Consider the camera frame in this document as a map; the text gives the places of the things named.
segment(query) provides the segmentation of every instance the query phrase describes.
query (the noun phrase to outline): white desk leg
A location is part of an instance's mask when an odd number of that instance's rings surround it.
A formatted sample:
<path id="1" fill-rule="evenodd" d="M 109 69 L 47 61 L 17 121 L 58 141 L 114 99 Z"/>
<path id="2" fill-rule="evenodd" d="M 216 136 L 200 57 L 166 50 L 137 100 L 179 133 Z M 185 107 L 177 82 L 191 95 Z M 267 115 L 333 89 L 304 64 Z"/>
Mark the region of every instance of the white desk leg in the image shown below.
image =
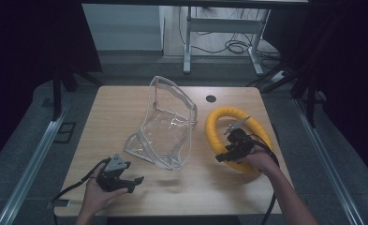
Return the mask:
<path id="1" fill-rule="evenodd" d="M 187 25 L 186 25 L 186 43 L 184 45 L 184 74 L 190 73 L 190 54 L 192 47 L 190 46 L 190 23 L 192 20 L 191 7 L 187 8 Z"/>
<path id="2" fill-rule="evenodd" d="M 251 57 L 251 61 L 253 61 L 254 69 L 256 70 L 256 74 L 259 77 L 262 76 L 264 73 L 263 73 L 262 67 L 260 66 L 259 60 L 258 60 L 257 49 L 258 49 L 260 38 L 262 37 L 263 29 L 265 28 L 266 20 L 268 19 L 270 10 L 263 9 L 263 12 L 264 12 L 263 16 L 259 21 L 259 27 L 256 33 L 256 37 L 254 39 L 254 44 L 248 50 L 248 53 L 250 54 L 250 57 Z"/>

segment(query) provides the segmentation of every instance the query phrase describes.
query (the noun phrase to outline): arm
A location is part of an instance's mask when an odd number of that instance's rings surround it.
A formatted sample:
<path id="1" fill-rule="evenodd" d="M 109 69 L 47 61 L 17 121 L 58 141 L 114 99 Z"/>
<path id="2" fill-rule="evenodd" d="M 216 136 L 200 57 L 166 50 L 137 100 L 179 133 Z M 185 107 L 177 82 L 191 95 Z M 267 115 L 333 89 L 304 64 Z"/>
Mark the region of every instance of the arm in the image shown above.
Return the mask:
<path id="1" fill-rule="evenodd" d="M 280 168 L 263 149 L 256 147 L 252 154 L 242 158 L 240 162 L 257 167 L 269 178 L 287 224 L 318 224 Z"/>
<path id="2" fill-rule="evenodd" d="M 102 210 L 110 199 L 128 192 L 127 188 L 106 192 L 99 186 L 95 177 L 98 176 L 103 166 L 104 164 L 98 166 L 94 171 L 92 178 L 87 182 L 83 205 L 81 206 L 81 211 L 79 212 L 76 220 L 76 225 L 91 224 L 96 213 Z"/>

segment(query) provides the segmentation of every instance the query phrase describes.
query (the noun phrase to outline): yellow ring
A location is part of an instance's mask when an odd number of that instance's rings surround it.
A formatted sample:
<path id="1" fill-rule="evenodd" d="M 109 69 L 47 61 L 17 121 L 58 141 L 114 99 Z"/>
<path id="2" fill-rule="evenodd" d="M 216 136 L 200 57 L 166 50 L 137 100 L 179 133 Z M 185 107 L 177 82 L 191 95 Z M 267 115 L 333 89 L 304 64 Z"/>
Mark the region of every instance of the yellow ring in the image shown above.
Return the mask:
<path id="1" fill-rule="evenodd" d="M 228 150 L 225 147 L 225 145 L 222 144 L 221 140 L 218 137 L 218 134 L 216 133 L 216 121 L 223 117 L 223 116 L 230 116 L 233 118 L 236 118 L 237 120 L 242 120 L 245 117 L 248 116 L 247 113 L 242 111 L 241 109 L 235 108 L 235 107 L 221 107 L 218 108 L 207 116 L 206 124 L 205 124 L 205 132 L 207 137 L 207 142 L 212 147 L 213 151 L 219 155 L 226 153 Z M 256 135 L 259 136 L 272 150 L 272 141 L 269 137 L 268 133 L 265 131 L 263 126 L 253 117 L 250 117 L 246 122 L 245 125 L 250 128 Z M 259 171 L 246 164 L 237 164 L 235 162 L 225 162 L 227 165 L 229 165 L 231 168 L 243 172 L 243 173 L 259 173 Z"/>

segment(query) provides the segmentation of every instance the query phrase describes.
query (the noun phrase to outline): transparent pouch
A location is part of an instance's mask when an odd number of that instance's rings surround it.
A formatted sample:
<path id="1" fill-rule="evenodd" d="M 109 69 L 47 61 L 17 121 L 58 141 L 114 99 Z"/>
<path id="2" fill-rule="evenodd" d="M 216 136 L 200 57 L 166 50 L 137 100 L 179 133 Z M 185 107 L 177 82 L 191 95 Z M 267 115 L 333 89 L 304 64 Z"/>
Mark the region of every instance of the transparent pouch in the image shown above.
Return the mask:
<path id="1" fill-rule="evenodd" d="M 167 170 L 180 170 L 189 158 L 196 104 L 174 82 L 156 76 L 141 127 L 125 142 L 125 151 Z"/>

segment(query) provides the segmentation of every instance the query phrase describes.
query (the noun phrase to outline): wooden table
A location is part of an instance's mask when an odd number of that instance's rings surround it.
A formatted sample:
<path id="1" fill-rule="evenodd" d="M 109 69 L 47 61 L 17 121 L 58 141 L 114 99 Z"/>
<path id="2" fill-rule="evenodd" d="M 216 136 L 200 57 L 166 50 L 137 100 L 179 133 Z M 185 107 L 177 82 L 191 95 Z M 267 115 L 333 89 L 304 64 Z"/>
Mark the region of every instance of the wooden table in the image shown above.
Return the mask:
<path id="1" fill-rule="evenodd" d="M 147 109 L 148 86 L 103 86 L 99 88 L 87 124 L 63 188 L 78 182 L 103 158 L 119 153 L 131 166 L 122 179 L 145 176 L 132 194 L 113 199 L 99 215 L 131 216 L 196 216 L 264 214 L 272 197 L 272 186 L 263 175 L 237 172 L 217 162 L 206 141 L 204 122 L 210 111 L 222 106 L 238 107 L 255 117 L 270 134 L 273 151 L 281 169 L 290 181 L 272 125 L 259 91 L 252 87 L 181 87 L 198 106 L 198 123 L 192 133 L 192 152 L 183 169 L 167 171 L 153 163 L 124 151 L 125 141 L 141 125 Z M 206 97 L 213 95 L 216 102 Z M 222 133 L 232 118 L 218 120 Z M 59 217 L 76 216 L 80 209 L 85 185 L 61 199 L 67 207 L 56 207 Z M 281 213 L 276 202 L 273 213 Z"/>

